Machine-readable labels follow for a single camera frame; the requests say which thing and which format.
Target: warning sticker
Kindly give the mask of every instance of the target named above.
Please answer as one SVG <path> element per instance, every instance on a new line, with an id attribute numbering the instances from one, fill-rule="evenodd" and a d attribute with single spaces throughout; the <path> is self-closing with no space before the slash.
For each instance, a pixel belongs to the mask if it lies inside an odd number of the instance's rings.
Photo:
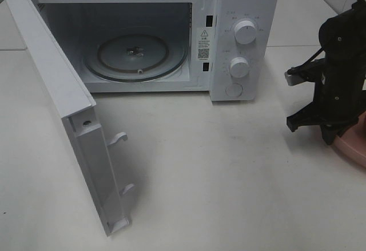
<path id="1" fill-rule="evenodd" d="M 199 61 L 208 61 L 211 58 L 211 42 L 213 40 L 212 28 L 197 28 L 197 59 Z"/>

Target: control knob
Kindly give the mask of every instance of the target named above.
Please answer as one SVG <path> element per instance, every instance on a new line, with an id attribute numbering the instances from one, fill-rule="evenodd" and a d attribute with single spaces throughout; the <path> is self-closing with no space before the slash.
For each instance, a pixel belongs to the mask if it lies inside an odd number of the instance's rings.
<path id="1" fill-rule="evenodd" d="M 249 19 L 239 21 L 234 27 L 234 36 L 238 43 L 249 44 L 257 37 L 257 25 Z"/>
<path id="2" fill-rule="evenodd" d="M 249 73 L 249 64 L 245 58 L 238 57 L 231 60 L 230 75 L 234 78 L 245 77 Z"/>

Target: control panel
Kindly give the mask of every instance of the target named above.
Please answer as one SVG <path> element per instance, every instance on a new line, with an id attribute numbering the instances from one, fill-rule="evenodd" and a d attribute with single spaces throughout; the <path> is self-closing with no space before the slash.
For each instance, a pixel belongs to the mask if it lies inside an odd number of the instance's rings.
<path id="1" fill-rule="evenodd" d="M 276 2 L 222 0 L 210 90 L 213 101 L 254 99 Z"/>

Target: round button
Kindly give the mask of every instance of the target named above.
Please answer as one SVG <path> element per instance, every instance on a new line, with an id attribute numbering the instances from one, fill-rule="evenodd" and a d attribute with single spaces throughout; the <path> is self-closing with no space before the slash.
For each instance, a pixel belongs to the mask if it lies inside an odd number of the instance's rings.
<path id="1" fill-rule="evenodd" d="M 230 63 L 230 75 L 234 78 L 245 77 L 249 73 L 249 64 L 245 58 L 234 58 Z"/>
<path id="2" fill-rule="evenodd" d="M 242 86 L 237 83 L 231 84 L 226 87 L 225 92 L 229 97 L 237 98 L 242 94 Z"/>
<path id="3" fill-rule="evenodd" d="M 257 26 L 248 19 L 240 21 L 234 27 L 234 36 L 238 43 L 249 44 L 257 37 Z"/>

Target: microwave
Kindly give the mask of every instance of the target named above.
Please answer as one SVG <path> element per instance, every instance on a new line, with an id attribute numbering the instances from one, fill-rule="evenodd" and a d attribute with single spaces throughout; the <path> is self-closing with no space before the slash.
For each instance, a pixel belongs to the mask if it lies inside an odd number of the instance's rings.
<path id="1" fill-rule="evenodd" d="M 277 0 L 6 0 L 106 234 L 131 220 L 92 93 L 254 99 Z"/>

